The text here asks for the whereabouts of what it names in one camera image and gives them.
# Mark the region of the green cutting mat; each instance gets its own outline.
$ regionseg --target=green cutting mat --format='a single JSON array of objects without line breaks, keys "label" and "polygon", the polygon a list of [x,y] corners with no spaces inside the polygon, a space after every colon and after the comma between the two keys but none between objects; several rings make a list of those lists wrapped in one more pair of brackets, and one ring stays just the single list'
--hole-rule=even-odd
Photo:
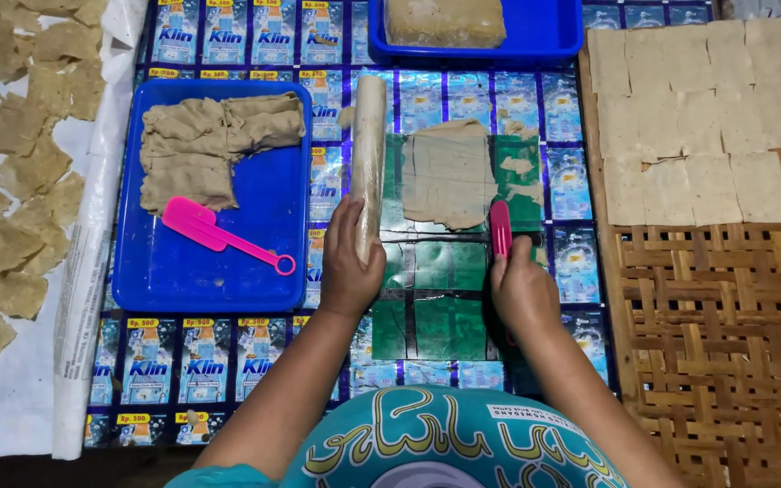
[{"label": "green cutting mat", "polygon": [[[489,229],[480,225],[452,233],[433,222],[403,217],[404,142],[405,136],[387,136],[381,229],[388,259],[383,289],[372,308],[372,357],[502,359],[494,341],[504,341],[504,330],[492,318],[489,304],[484,304],[489,297],[485,277],[492,253]],[[499,185],[496,199],[508,201],[512,232],[543,242],[537,234],[541,205],[523,194],[508,198],[512,185],[543,182],[537,139],[491,136],[489,145],[490,164]],[[524,174],[503,169],[501,163],[507,157],[526,159],[532,169]]]}]

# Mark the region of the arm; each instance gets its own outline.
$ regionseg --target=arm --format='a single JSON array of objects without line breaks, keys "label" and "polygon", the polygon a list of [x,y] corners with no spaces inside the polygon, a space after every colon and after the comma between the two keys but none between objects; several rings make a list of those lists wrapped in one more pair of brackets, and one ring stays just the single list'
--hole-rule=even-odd
[{"label": "arm", "polygon": [[577,424],[631,486],[683,486],[653,440],[635,423],[560,323],[559,290],[529,260],[532,240],[514,240],[510,260],[491,271],[493,301],[550,405]]},{"label": "arm", "polygon": [[321,304],[303,331],[201,452],[193,468],[250,465],[282,479],[303,439],[320,421],[333,384],[385,272],[385,250],[374,242],[369,266],[355,252],[363,200],[346,196],[325,234]]}]

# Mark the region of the woven bamboo mat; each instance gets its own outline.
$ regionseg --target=woven bamboo mat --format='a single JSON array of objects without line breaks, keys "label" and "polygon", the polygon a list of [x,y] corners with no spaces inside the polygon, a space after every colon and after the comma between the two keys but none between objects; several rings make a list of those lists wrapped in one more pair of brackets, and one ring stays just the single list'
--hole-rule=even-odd
[{"label": "woven bamboo mat", "polygon": [[781,224],[608,225],[579,63],[623,404],[689,486],[781,487]]}]

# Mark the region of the blue plastic basket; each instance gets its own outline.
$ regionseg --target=blue plastic basket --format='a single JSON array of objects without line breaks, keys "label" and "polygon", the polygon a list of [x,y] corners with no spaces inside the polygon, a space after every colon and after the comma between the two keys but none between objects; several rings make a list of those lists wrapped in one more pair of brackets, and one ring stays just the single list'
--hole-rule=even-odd
[{"label": "blue plastic basket", "polygon": [[385,0],[370,0],[370,45],[381,56],[554,61],[583,45],[580,0],[502,0],[507,37],[497,49],[392,46],[385,41]]},{"label": "blue plastic basket", "polygon": [[[279,276],[273,266],[228,246],[214,252],[165,227],[141,208],[143,113],[186,98],[213,100],[293,91],[304,106],[306,135],[299,146],[276,148],[234,165],[239,209],[222,210],[216,224],[277,254],[297,269]],[[306,291],[306,216],[309,204],[311,96],[298,83],[239,80],[153,80],[135,93],[128,127],[122,202],[114,253],[113,296],[138,312],[284,312]]]}]

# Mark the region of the hand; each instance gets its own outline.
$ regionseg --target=hand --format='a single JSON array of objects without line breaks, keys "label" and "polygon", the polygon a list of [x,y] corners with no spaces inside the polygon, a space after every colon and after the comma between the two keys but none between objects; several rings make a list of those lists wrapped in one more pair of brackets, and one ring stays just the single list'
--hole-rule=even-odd
[{"label": "hand", "polygon": [[321,279],[319,309],[352,319],[360,319],[378,294],[387,259],[378,239],[372,243],[369,265],[365,266],[358,258],[354,242],[361,210],[363,199],[352,202],[346,194],[333,211],[325,234]]},{"label": "hand", "polygon": [[510,261],[500,254],[490,271],[493,304],[515,338],[559,323],[559,289],[550,273],[529,259],[531,253],[532,239],[517,237]]}]

